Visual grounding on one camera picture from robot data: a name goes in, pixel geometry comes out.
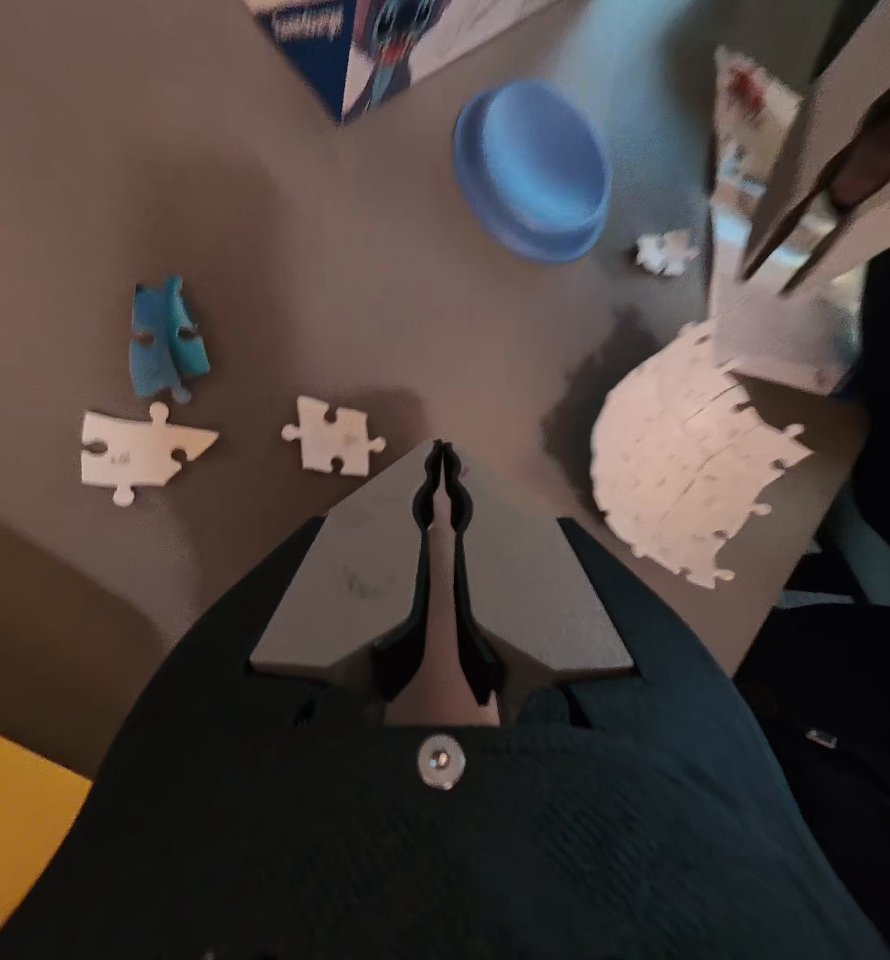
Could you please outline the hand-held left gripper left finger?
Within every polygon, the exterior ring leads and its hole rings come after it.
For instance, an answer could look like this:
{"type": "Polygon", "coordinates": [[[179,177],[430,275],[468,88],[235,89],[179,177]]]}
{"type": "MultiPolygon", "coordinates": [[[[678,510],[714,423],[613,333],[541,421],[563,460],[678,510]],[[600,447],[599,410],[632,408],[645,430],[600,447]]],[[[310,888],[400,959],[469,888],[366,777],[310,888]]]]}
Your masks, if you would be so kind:
{"type": "Polygon", "coordinates": [[[426,647],[429,528],[443,455],[428,440],[322,520],[250,656],[261,674],[392,702],[426,647]]]}

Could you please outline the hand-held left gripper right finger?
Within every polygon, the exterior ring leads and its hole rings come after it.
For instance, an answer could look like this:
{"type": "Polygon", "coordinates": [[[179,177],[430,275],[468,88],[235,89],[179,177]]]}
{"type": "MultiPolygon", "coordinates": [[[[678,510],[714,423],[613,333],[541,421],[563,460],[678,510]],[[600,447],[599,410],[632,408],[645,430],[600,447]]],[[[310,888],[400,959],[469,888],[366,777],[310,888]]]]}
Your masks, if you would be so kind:
{"type": "Polygon", "coordinates": [[[507,496],[449,442],[442,478],[454,534],[458,656],[480,704],[628,674],[634,660],[558,519],[507,496]]]}

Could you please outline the white assembled puzzle ball section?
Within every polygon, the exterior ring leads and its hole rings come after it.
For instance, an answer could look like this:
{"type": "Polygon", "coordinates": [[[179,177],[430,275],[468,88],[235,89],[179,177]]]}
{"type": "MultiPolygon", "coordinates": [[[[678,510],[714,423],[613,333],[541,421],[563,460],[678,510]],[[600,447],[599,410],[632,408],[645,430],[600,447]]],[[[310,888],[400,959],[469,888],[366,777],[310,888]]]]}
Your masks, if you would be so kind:
{"type": "Polygon", "coordinates": [[[768,424],[715,358],[715,324],[675,339],[609,390],[591,434],[595,505],[633,555],[706,590],[736,574],[718,553],[771,505],[766,487],[811,456],[801,424],[768,424]]]}

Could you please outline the single pointed white puzzle piece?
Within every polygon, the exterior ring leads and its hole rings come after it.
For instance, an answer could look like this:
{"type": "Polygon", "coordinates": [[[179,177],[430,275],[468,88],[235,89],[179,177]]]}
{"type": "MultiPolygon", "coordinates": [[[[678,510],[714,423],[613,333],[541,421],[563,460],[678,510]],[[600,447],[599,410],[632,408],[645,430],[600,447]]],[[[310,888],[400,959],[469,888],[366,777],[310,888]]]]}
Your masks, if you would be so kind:
{"type": "Polygon", "coordinates": [[[136,488],[162,488],[178,474],[181,452],[192,462],[208,451],[219,433],[174,424],[166,403],[153,401],[147,419],[136,420],[87,411],[81,426],[80,481],[113,492],[118,507],[131,506],[136,488]]]}

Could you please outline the blue printed puzzle piece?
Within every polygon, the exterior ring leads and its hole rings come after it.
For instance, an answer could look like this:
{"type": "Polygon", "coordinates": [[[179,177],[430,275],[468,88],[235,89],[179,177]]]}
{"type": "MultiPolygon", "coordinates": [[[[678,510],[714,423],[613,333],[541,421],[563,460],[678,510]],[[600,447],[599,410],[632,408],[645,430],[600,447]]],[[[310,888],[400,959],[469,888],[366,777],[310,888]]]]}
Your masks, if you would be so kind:
{"type": "Polygon", "coordinates": [[[210,362],[190,318],[180,276],[160,286],[139,283],[132,298],[129,374],[134,394],[150,399],[165,392],[174,402],[191,400],[187,380],[206,375],[210,362]]]}

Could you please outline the printed cardboard puzzle box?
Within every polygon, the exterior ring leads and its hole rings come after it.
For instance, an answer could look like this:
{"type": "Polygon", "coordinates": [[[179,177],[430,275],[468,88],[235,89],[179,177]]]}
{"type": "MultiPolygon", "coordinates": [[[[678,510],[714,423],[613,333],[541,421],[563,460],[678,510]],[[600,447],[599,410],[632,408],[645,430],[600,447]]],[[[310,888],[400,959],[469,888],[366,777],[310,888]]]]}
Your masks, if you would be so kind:
{"type": "Polygon", "coordinates": [[[554,1],[244,1],[337,126],[379,109],[554,1]]]}

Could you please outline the white printed instruction sheet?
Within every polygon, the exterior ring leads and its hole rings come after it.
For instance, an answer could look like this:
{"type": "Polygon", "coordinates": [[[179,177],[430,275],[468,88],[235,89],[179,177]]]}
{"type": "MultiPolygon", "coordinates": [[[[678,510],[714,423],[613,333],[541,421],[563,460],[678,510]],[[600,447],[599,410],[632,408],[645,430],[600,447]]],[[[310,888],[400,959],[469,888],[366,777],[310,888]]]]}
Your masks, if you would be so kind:
{"type": "Polygon", "coordinates": [[[715,357],[736,372],[820,395],[846,378],[860,350],[859,265],[811,292],[783,289],[836,224],[825,195],[749,280],[739,278],[756,209],[802,102],[753,58],[715,50],[713,267],[708,318],[715,357]]]}

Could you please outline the grey office chair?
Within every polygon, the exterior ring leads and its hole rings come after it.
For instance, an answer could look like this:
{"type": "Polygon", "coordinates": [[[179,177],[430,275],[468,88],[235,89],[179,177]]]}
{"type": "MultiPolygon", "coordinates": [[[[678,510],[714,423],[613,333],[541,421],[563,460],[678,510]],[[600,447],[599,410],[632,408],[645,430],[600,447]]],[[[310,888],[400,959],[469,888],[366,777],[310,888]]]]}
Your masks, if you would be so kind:
{"type": "Polygon", "coordinates": [[[890,547],[846,485],[836,496],[786,582],[777,608],[819,605],[890,607],[890,547]]]}

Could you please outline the blue round plastic stand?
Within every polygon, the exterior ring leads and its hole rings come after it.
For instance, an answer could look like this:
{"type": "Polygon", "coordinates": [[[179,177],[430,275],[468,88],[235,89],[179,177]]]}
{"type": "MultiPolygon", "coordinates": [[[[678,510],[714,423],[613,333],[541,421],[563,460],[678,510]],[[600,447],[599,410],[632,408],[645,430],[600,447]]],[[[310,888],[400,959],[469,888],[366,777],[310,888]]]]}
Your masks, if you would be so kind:
{"type": "Polygon", "coordinates": [[[451,150],[476,221],[513,255],[563,265],[603,233],[612,166],[586,115],[555,86],[520,79],[477,94],[456,118],[451,150]]]}

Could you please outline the yellow plastic bin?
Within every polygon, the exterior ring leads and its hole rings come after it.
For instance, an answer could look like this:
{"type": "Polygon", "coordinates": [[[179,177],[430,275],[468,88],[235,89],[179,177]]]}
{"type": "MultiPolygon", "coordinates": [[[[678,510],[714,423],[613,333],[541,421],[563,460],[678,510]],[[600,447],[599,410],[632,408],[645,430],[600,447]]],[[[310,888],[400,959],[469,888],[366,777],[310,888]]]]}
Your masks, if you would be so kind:
{"type": "Polygon", "coordinates": [[[91,781],[0,736],[0,928],[62,843],[91,781]]]}

